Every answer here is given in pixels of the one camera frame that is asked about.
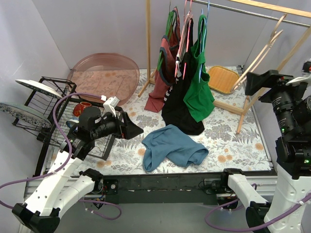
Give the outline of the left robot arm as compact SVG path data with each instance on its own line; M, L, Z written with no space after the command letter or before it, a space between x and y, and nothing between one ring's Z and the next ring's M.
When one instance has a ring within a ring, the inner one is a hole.
M99 194L103 190L103 175L94 169L80 173L79 179L63 189L72 173L95 147L95 140L114 135L120 139L132 139L143 133L128 114L121 112L122 119L112 113L101 114L99 108L87 107L72 126L54 165L36 190L12 209L14 216L35 233L53 233L64 213L88 193Z

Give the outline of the blue tank top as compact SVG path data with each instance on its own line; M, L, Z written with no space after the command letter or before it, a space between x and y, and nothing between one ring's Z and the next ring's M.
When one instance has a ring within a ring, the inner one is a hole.
M165 159L183 168L200 165L209 153L204 145L171 124L149 133L142 144L146 147L142 162L146 172L156 170Z

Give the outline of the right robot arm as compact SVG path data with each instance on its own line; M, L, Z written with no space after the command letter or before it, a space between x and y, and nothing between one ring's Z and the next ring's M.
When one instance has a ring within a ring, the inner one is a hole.
M221 173L220 188L233 192L246 210L247 232L298 233L311 202L311 99L304 97L310 76L293 77L269 70L246 75L245 94L261 88L260 101L273 106L281 136L276 140L277 181L272 201L263 198L239 169Z

